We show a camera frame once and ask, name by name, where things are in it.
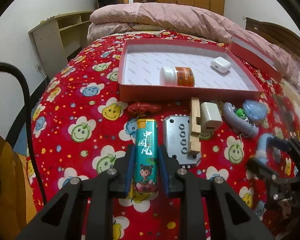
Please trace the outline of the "blue handled brush tool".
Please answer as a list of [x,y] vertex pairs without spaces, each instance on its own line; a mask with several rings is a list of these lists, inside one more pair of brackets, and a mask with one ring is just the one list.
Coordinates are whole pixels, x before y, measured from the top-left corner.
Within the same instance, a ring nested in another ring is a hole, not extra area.
[[290,144],[287,140],[280,139],[269,133],[264,133],[258,139],[255,153],[255,158],[263,164],[268,163],[267,149],[269,147],[277,148],[283,152],[288,152],[290,150]]

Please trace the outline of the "blue translucent correction tape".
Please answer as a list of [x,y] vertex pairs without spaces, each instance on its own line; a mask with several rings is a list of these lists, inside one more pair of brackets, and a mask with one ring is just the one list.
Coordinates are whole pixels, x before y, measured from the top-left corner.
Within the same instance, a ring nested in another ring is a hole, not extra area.
[[252,122],[263,121],[268,114],[267,107],[263,103],[254,100],[245,100],[243,111]]

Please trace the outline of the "light wooden stand piece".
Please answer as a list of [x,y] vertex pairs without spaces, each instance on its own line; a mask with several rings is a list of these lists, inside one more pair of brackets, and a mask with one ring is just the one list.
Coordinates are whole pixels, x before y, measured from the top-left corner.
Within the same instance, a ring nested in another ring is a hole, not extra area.
[[190,102],[190,115],[189,115],[189,154],[197,155],[200,153],[201,144],[199,135],[201,133],[200,125],[200,100],[192,97]]

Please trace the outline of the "teal cartoon lighter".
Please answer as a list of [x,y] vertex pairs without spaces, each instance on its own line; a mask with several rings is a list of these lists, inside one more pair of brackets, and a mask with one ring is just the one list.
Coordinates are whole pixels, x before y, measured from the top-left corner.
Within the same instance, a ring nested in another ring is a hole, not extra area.
[[158,126],[154,119],[139,119],[136,130],[133,187],[137,193],[158,188]]

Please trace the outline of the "grey metal block with holes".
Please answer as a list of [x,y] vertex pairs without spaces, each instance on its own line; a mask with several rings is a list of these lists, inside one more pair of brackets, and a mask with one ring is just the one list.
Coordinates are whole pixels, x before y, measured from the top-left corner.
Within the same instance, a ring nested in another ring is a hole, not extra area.
[[178,161],[182,168],[193,168],[199,165],[201,153],[189,154],[189,116],[170,115],[163,122],[163,142],[170,158]]

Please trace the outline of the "white USB charger cube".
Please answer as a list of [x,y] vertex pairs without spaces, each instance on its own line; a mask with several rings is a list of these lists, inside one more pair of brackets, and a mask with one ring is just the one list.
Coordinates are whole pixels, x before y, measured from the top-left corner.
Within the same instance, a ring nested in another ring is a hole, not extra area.
[[221,127],[223,120],[216,103],[203,102],[200,105],[200,114],[202,132],[214,132]]

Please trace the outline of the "dark wooden headboard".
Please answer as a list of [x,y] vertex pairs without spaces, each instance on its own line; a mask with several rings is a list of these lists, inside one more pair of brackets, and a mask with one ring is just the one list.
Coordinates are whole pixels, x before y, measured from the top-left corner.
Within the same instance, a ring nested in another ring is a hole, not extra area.
[[253,31],[268,42],[284,49],[292,57],[300,59],[300,37],[293,31],[275,23],[261,22],[252,18],[245,18],[245,29]]

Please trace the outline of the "red box lid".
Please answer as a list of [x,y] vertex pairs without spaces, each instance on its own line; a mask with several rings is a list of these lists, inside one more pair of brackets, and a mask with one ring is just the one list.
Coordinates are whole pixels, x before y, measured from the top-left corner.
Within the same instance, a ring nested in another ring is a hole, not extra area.
[[235,56],[240,57],[253,65],[256,69],[266,73],[276,82],[281,81],[283,76],[275,69],[274,61],[267,57],[265,53],[257,49],[252,43],[236,34],[232,34],[228,49]]

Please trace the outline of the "white earbuds case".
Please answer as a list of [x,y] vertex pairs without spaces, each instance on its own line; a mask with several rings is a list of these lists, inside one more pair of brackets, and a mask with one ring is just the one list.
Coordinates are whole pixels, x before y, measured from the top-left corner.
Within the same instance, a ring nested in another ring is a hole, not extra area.
[[231,63],[223,57],[217,57],[211,60],[211,67],[219,73],[226,73],[231,68]]

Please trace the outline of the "white orange pill bottle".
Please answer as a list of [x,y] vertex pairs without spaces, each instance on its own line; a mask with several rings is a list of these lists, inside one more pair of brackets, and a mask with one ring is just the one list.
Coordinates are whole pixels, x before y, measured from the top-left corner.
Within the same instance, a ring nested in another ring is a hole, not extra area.
[[160,84],[171,87],[194,87],[194,74],[189,67],[162,67]]

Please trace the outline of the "red toy figure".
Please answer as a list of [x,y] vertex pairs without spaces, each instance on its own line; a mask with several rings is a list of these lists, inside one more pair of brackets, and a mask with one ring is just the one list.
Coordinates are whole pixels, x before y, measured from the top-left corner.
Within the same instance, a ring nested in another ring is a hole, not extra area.
[[144,117],[147,114],[154,114],[161,111],[159,104],[148,102],[135,102],[128,106],[129,113],[136,115],[138,118]]

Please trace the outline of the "red cardboard box tray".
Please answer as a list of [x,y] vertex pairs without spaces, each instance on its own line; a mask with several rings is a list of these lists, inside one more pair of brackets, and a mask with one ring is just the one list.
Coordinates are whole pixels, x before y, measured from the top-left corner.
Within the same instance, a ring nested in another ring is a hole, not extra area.
[[225,48],[185,40],[127,40],[118,83],[124,102],[257,100],[262,86]]

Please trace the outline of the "beige open shelf unit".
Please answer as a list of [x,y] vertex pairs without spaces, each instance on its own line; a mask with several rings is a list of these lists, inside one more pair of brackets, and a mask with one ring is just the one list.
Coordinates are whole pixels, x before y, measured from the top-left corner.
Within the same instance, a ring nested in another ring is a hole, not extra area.
[[87,33],[91,14],[91,11],[79,11],[55,15],[29,31],[41,67],[49,79],[55,77],[88,46]]

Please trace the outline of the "pink folded quilt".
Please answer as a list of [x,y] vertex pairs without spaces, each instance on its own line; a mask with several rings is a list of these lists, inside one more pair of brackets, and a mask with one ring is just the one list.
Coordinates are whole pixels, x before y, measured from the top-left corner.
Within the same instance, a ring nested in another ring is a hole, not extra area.
[[221,43],[229,43],[232,35],[237,35],[265,53],[285,78],[298,80],[299,70],[285,50],[224,16],[188,5],[132,3],[101,7],[90,15],[87,40],[91,43],[107,35],[132,31],[130,23],[141,24],[142,30],[170,29]]

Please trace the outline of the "green monster keychain toy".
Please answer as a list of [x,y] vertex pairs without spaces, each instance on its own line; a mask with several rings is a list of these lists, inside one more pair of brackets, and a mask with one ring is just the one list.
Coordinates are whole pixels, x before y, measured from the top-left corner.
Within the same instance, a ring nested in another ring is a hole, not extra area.
[[225,120],[232,128],[251,138],[257,137],[259,132],[258,127],[256,127],[254,124],[244,121],[242,118],[237,116],[232,109],[231,103],[224,103],[222,113]]

